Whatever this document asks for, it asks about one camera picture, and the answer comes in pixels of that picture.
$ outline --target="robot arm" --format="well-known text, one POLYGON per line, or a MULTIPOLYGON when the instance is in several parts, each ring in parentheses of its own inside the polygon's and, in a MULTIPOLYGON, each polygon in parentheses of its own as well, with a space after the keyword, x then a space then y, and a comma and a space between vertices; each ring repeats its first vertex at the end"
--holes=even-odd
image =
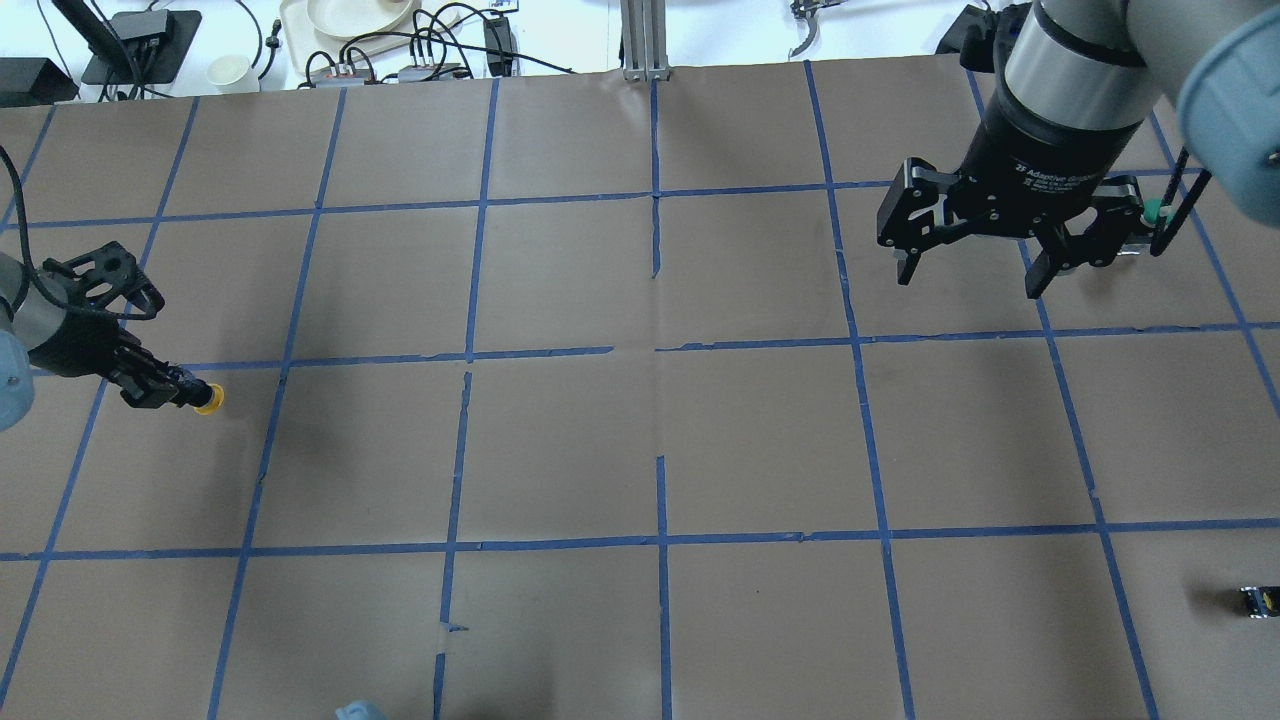
POLYGON ((154 318, 164 307, 164 297, 123 246, 109 242, 67 263, 45 260, 38 269, 31 264, 22 188, 3 147, 0 161, 14 183, 23 242, 20 261, 0 252, 0 430, 31 407, 31 365, 64 378, 101 375, 120 387, 132 407, 218 410, 220 387, 157 360, 120 327, 120 314, 106 310, 122 297, 138 310, 131 319, 154 318))
POLYGON ((1036 0, 984 20, 961 59, 993 70, 996 91, 964 161, 940 173, 909 158, 877 215, 900 284, 923 252, 974 233, 1037 240, 1028 297, 1064 270, 1110 265, 1126 245, 1160 255, 1185 211, 1166 223, 1135 178, 1106 176, 1161 91, 1235 204, 1280 225, 1280 1, 1036 0), (1093 224, 1068 232, 1089 208, 1093 224))

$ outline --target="black power adapter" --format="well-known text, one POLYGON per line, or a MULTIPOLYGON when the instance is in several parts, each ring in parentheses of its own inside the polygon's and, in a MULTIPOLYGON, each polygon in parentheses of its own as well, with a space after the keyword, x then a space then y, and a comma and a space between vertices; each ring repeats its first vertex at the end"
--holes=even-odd
POLYGON ((516 38, 511 35, 511 20, 507 15, 484 19, 484 46, 489 51, 489 74, 511 77, 516 59, 504 53, 516 51, 516 38))

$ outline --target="blue tape line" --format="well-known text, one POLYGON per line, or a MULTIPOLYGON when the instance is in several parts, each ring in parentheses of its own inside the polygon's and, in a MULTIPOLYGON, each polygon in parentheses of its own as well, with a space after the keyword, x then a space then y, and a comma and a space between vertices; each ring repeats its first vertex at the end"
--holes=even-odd
POLYGON ((84 432, 81 433, 79 446, 76 448, 76 460, 72 462, 67 484, 63 487, 63 497, 58 501, 58 512, 54 514, 52 527, 49 529, 49 539, 45 541, 45 553, 36 569, 36 579, 31 584, 31 594, 27 596, 27 606, 22 611, 22 621, 18 632, 14 633, 13 647, 9 651, 9 661, 5 664, 4 676, 0 678, 0 707, 4 707, 9 696, 9 687, 13 683, 13 674, 18 669, 18 656, 27 639, 27 630, 31 629, 31 618, 36 614, 36 603, 40 601, 40 591, 45 585, 45 574, 49 571, 50 555, 58 544, 58 534, 63 529, 63 520, 67 518, 67 507, 72 502, 72 492, 76 489, 76 480, 79 479, 81 466, 84 464, 84 454, 88 451, 88 441, 93 436, 93 425, 97 423, 99 410, 102 407, 102 397, 106 395, 106 380, 99 380, 97 393, 93 396, 93 405, 90 407, 88 419, 84 421, 84 432))
MULTIPOLYGON (((1107 523, 1110 533, 1179 533, 1203 530, 1258 530, 1280 528, 1280 518, 1228 518, 1217 520, 1144 520, 1107 523)), ((1037 536, 1075 536, 1096 533, 1096 523, 1066 525, 979 525, 969 528, 899 528, 893 539, 1000 538, 1037 536)), ((690 533, 659 536, 611 536, 594 538, 532 541, 467 541, 454 543, 457 552, 543 552, 608 547, 646 547, 676 544, 753 544, 791 542, 869 542, 879 541, 879 530, 818 530, 778 533, 690 533)), ((430 555, 448 552, 447 542, 404 542, 374 544, 321 544, 253 547, 252 557, 333 557, 351 555, 430 555)), ((163 548, 163 550, 59 550, 45 552, 0 552, 0 562, 50 562, 74 560, 169 560, 183 557, 237 557, 239 548, 163 548)))
POLYGON ((1011 525, 995 528, 916 528, 893 530, 893 539, 1007 538, 1028 536, 1078 536, 1098 532, 1097 524, 1011 525))
POLYGON ((965 77, 969 78, 969 92, 973 94, 973 104, 978 106, 978 117, 987 114, 987 104, 982 100, 982 90, 978 87, 978 78, 974 77, 973 70, 965 70, 965 77))
POLYGON ((375 544, 320 544, 320 546, 278 546, 253 547, 251 557, 334 557, 347 555, 420 555, 444 552, 443 542, 403 542, 375 544))
POLYGON ((435 671, 431 674, 431 720, 440 720, 444 711, 444 653, 435 653, 435 671))
POLYGON ((312 208, 296 208, 292 210, 241 210, 233 213, 205 213, 168 215, 165 223, 200 223, 205 220, 243 220, 248 218, 294 218, 297 215, 311 215, 312 208))
POLYGON ((458 439, 453 451, 453 491, 449 495, 449 534, 445 541, 444 582, 440 583, 440 621, 449 621, 453 607, 453 565, 458 544, 458 520, 462 512, 462 473, 467 455, 467 425, 471 414, 471 372, 462 375, 462 404, 458 410, 458 439))
POLYGON ((858 338, 859 345, 878 345, 892 342, 964 342, 970 340, 1019 340, 1041 338, 1043 331, 996 331, 974 333, 938 333, 938 334, 872 334, 858 338))
MULTIPOLYGON (((818 147, 822 151, 822 173, 827 187, 827 208, 831 211, 831 233, 836 245, 836 265, 840 270, 840 292, 845 302, 845 318, 849 322, 849 337, 856 338, 858 319, 849 293, 849 270, 845 265, 845 241, 840 229, 840 209, 836 205, 836 186, 831 170, 831 152, 827 147, 827 129, 822 120, 822 104, 818 101, 818 83, 813 77, 813 64, 804 61, 805 81, 809 85, 809 100, 813 104, 813 119, 818 129, 818 147)), ((888 511, 884 506, 884 487, 881 482, 879 456, 876 451, 876 429, 872 424, 870 400, 867 395, 867 375, 863 364, 861 343, 852 343, 854 377, 858 386, 859 410, 861 411, 863 433, 867 441, 867 460, 872 477, 872 493, 876 498, 876 524, 879 532, 881 556, 884 565, 884 589, 888 598, 890 624, 893 632, 893 650, 897 656, 899 684, 902 689, 902 710, 908 720, 915 719, 915 700, 911 694, 911 675, 906 662, 906 641, 902 634, 902 611, 897 601, 897 575, 893 570, 893 546, 890 534, 888 511)))
MULTIPOLYGON (((27 183, 27 178, 31 177, 31 169, 36 167, 36 155, 40 154, 40 147, 45 145, 45 136, 49 135, 49 126, 54 123, 54 113, 58 111, 58 105, 50 105, 49 113, 45 114, 45 122, 40 126, 40 132, 36 133, 36 142, 31 145, 31 154, 27 155, 27 164, 22 168, 22 174, 19 179, 22 183, 27 183)), ((18 197, 10 197, 9 205, 4 209, 4 217, 0 218, 0 228, 9 227, 9 217, 13 215, 14 208, 18 206, 18 197)))
MULTIPOLYGON (((658 83, 650 83, 654 88, 658 83)), ((662 648, 662 720, 672 720, 671 682, 671 570, 667 543, 667 456, 659 455, 658 475, 658 630, 662 648)))
POLYGON ((191 140, 191 128, 196 124, 196 111, 200 110, 200 97, 191 101, 191 110, 187 111, 187 126, 182 129, 182 138, 178 140, 178 151, 174 152, 173 164, 169 165, 169 177, 165 178, 164 191, 160 193, 160 204, 156 206, 155 219, 151 220, 151 229, 147 232, 147 242, 142 246, 142 256, 138 258, 138 266, 146 268, 151 258, 151 249, 156 242, 156 233, 160 232, 160 219, 164 209, 169 205, 169 195, 173 192, 173 183, 178 179, 178 168, 182 167, 182 156, 187 152, 187 141, 191 140))
MULTIPOLYGON (((1023 265, 1032 266, 1030 254, 1025 241, 1018 241, 1018 251, 1023 258, 1023 265)), ((1071 400, 1071 388, 1066 380, 1066 370, 1062 366, 1062 356, 1059 354, 1057 340, 1053 325, 1048 319, 1048 310, 1044 300, 1036 300, 1036 311, 1039 314, 1041 325, 1044 329, 1044 342, 1048 345, 1050 361, 1053 365, 1053 374, 1057 378, 1057 389, 1062 396, 1062 409, 1066 411, 1066 420, 1071 428, 1071 439, 1075 442, 1075 454, 1080 462, 1080 473, 1084 477, 1084 486, 1089 493, 1089 502, 1093 506, 1093 520, 1097 525, 1098 538, 1102 541, 1102 553, 1107 561, 1107 571, 1111 575, 1111 587, 1115 591, 1116 606, 1120 611, 1120 623, 1124 626, 1125 639, 1129 643, 1129 655, 1133 659, 1134 671, 1138 675, 1138 688, 1142 691, 1143 703, 1147 706, 1147 715, 1151 720, 1160 717, 1156 706, 1156 697, 1151 689, 1151 679, 1147 676, 1147 664, 1142 656, 1142 646, 1138 643, 1138 632, 1129 612, 1129 597, 1124 589, 1124 579, 1120 577, 1120 565, 1116 562, 1115 548, 1111 544, 1111 536, 1107 532, 1106 514, 1102 511, 1102 500, 1097 493, 1097 484, 1093 478, 1093 465, 1089 461, 1089 452, 1084 446, 1084 433, 1080 429, 1080 419, 1075 413, 1075 402, 1071 400)))
POLYGON ((860 187, 888 187, 893 184, 893 181, 858 181, 858 182, 833 182, 831 187, 836 190, 858 190, 860 187))
POLYGON ((1055 328, 1056 337, 1108 337, 1125 334, 1179 334, 1179 333, 1220 333, 1239 331, 1240 325, 1234 323, 1208 323, 1204 325, 1152 325, 1149 328, 1085 328, 1061 329, 1055 328))
POLYGON ((1185 530, 1260 530, 1280 528, 1280 518, 1238 518, 1222 520, 1153 520, 1146 523, 1108 523, 1112 533, 1155 533, 1185 530))
MULTIPOLYGON (((497 99, 498 81, 494 81, 494 100, 497 99)), ((444 578, 440 582, 440 623, 449 623, 453 611, 453 569, 457 562, 458 551, 458 520, 462 512, 462 473, 466 468, 467 456, 467 425, 471 411, 471 370, 462 374, 462 401, 458 410, 458 439, 453 451, 453 491, 449 493, 449 532, 444 543, 444 578)), ((447 657, 444 653, 435 656, 435 675, 431 684, 431 698, 434 702, 433 717, 440 716, 444 701, 444 669, 447 657)))
POLYGON ((352 213, 397 213, 401 210, 442 210, 447 208, 475 208, 477 200, 436 200, 431 202, 384 202, 379 205, 342 205, 325 208, 325 215, 348 215, 352 213))
MULTIPOLYGON (((109 225, 147 225, 155 220, 155 217, 137 217, 137 218, 104 218, 101 220, 41 220, 38 223, 27 223, 27 227, 32 229, 37 228, 96 228, 96 227, 109 227, 109 225)), ((5 229, 15 229, 18 225, 8 225, 5 229)))
POLYGON ((827 186, 823 183, 808 183, 808 184, 760 184, 749 187, 719 187, 719 188, 685 188, 685 190, 663 190, 659 192, 663 197, 704 197, 708 195, 762 195, 767 192, 808 192, 815 190, 826 190, 827 186))
MULTIPOLYGON (((1160 119, 1155 113, 1151 114, 1151 127, 1156 131, 1156 140, 1160 141, 1160 150, 1164 152, 1165 160, 1167 160, 1170 168, 1172 168, 1172 165, 1175 165, 1174 154, 1169 146, 1169 140, 1165 137, 1165 131, 1160 126, 1160 119)), ((1183 201, 1185 202, 1187 184, 1179 184, 1183 201)), ((1249 347, 1249 354, 1253 355, 1253 364, 1258 368, 1258 375, 1262 378, 1262 387, 1266 388, 1267 397, 1271 400, 1271 410, 1276 414, 1276 418, 1280 418, 1280 393, 1276 392, 1276 384, 1271 378, 1271 370, 1267 368, 1267 361, 1262 357, 1262 350, 1258 347, 1258 341, 1253 337, 1249 322, 1244 316, 1244 307, 1240 305, 1240 301, 1235 295, 1235 288, 1231 287, 1231 281, 1226 277, 1226 269, 1222 266, 1222 261, 1219 259, 1217 251, 1213 249, 1213 241, 1210 238, 1208 231, 1201 220, 1199 211, 1193 209, 1190 219, 1192 224, 1196 225, 1196 232, 1201 236, 1201 243, 1204 246, 1208 261, 1213 266, 1213 273, 1217 275, 1219 283, 1222 284, 1222 293, 1226 295, 1226 301, 1231 306, 1231 313, 1235 314, 1235 319, 1240 323, 1240 332, 1244 333, 1244 342, 1249 347)))
POLYGON ((616 200, 635 200, 648 197, 648 192, 602 192, 598 195, 550 195, 544 197, 503 197, 490 199, 489 205, 549 205, 557 202, 612 202, 616 200))
POLYGON ((654 352, 699 352, 705 350, 756 350, 762 347, 828 347, 852 345, 847 337, 809 337, 796 340, 735 340, 723 342, 686 342, 680 347, 659 347, 654 352))
POLYGON ((183 363, 188 370, 278 370, 279 360, 230 360, 227 363, 183 363))
POLYGON ((439 355, 366 355, 357 357, 310 357, 294 360, 294 368, 333 368, 343 365, 397 365, 411 363, 449 363, 466 360, 462 352, 442 352, 439 355))
POLYGON ((302 252, 302 263, 298 268, 297 290, 293 293, 293 310, 289 315, 289 329, 284 338, 284 355, 280 359, 280 380, 275 389, 275 398, 271 405, 270 420, 266 425, 266 438, 262 442, 262 460, 259 465, 257 483, 253 486, 253 500, 250 503, 248 519, 244 521, 244 536, 241 541, 239 560, 236 564, 236 580, 232 584, 232 597, 227 606, 227 623, 223 625, 223 639, 218 650, 218 664, 214 669, 214 684, 209 693, 207 720, 218 717, 218 707, 221 702, 223 680, 227 676, 227 659, 230 656, 232 637, 236 632, 236 618, 239 612, 239 601, 244 592, 244 575, 248 571, 248 561, 253 547, 253 532, 257 528, 259 512, 262 509, 262 489, 266 483, 266 471, 271 462, 271 450, 275 447, 275 433, 280 423, 280 409, 284 405, 284 389, 289 379, 289 366, 293 360, 293 342, 298 333, 298 318, 302 314, 302 299, 306 293, 307 274, 311 269, 311 254, 315 250, 316 232, 320 227, 320 211, 324 206, 325 193, 329 188, 329 176, 333 170, 333 156, 338 149, 338 131, 342 128, 342 113, 347 106, 347 88, 338 92, 338 104, 333 115, 333 129, 329 133, 329 147, 325 152, 324 170, 320 174, 320 186, 316 191, 316 208, 311 213, 311 227, 307 231, 307 245, 302 252))
POLYGON ((472 541, 458 542, 458 552, 525 552, 538 550, 586 550, 598 547, 639 547, 657 544, 654 536, 611 536, 602 538, 567 538, 540 541, 472 541))
POLYGON ((51 561, 68 560, 182 560, 192 557, 239 557, 238 547, 196 547, 170 550, 59 550, 51 561))
POLYGON ((485 350, 474 354, 476 360, 516 360, 521 357, 573 357, 580 355, 608 355, 612 345, 590 347, 552 347, 543 350, 485 350))
POLYGON ((657 278, 658 273, 662 272, 662 211, 658 209, 658 201, 660 197, 653 196, 653 272, 649 274, 649 279, 657 278))
POLYGON ((480 304, 480 263, 484 259, 484 223, 489 211, 489 170, 493 167, 493 133, 498 119, 498 87, 500 78, 494 78, 489 90, 489 120, 484 133, 484 164, 480 167, 480 202, 476 205, 476 243, 471 255, 471 296, 467 300, 467 347, 466 360, 471 363, 476 351, 476 309, 480 304))

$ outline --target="light blue object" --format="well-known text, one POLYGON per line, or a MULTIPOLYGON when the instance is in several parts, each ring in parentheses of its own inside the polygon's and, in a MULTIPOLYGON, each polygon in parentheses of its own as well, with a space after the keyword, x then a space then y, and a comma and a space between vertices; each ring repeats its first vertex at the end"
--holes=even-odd
POLYGON ((364 700, 357 700, 347 707, 339 707, 334 712, 338 715, 338 720, 387 720, 378 706, 364 700))
POLYGON ((27 348, 13 333, 0 331, 0 430, 17 425, 35 401, 27 348))
POLYGON ((1178 97, 1187 147, 1248 217, 1280 227, 1280 6, 1228 35, 1178 97))

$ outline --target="table surface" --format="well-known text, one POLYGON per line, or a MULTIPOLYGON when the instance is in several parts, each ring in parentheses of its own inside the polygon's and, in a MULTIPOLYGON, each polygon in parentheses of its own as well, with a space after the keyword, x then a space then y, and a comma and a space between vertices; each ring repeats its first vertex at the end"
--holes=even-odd
MULTIPOLYGON (((37 254, 131 249, 168 305, 129 329, 229 393, 37 378, 0 436, 4 717, 1280 706, 1280 623, 1233 596, 1277 580, 1280 233, 1211 186, 1165 256, 1042 302, 1007 240, 897 287, 887 178, 955 164, 980 86, 911 58, 0 113, 37 254)), ((1148 195, 1167 115, 1117 165, 1148 195)))
MULTIPOLYGON (((88 49, 49 1, 42 1, 63 56, 78 81, 90 59, 88 49)), ((246 0, 246 4, 268 32, 279 14, 279 0, 246 0)), ((426 0, 424 6, 438 8, 442 4, 442 0, 426 0)), ((819 12, 819 36, 804 58, 826 60, 931 54, 965 4, 963 0, 847 0, 819 12)), ((996 6, 1005 4, 1009 1, 995 3, 996 6)), ((122 10, 140 10, 146 3, 101 0, 99 5, 111 15, 122 10)), ((204 14, 177 82, 156 86, 157 90, 172 95, 212 94, 215 90, 205 79, 205 69, 214 59, 230 53, 252 58, 255 31, 244 12, 229 0, 161 0, 157 6, 196 9, 204 14)), ((804 24, 791 18, 785 0, 668 0, 667 17, 668 55, 673 65, 781 63, 805 35, 804 24)), ((603 72, 618 65, 622 38, 618 0, 526 0, 511 19, 521 53, 577 72, 603 72)), ((467 45, 484 45, 479 20, 467 22, 458 40, 467 45)), ((0 3, 0 47, 9 56, 58 60, 35 0, 0 3)), ((480 72, 483 54, 474 53, 471 56, 480 72)), ((264 90, 292 88, 302 82, 302 76, 289 65, 287 51, 278 60, 262 81, 264 90)), ((403 47, 375 58, 379 74, 396 72, 407 64, 408 54, 403 47)), ((548 74, 554 70, 521 61, 518 72, 548 74)), ((92 97, 88 90, 84 94, 87 100, 97 97, 96 88, 92 97)))

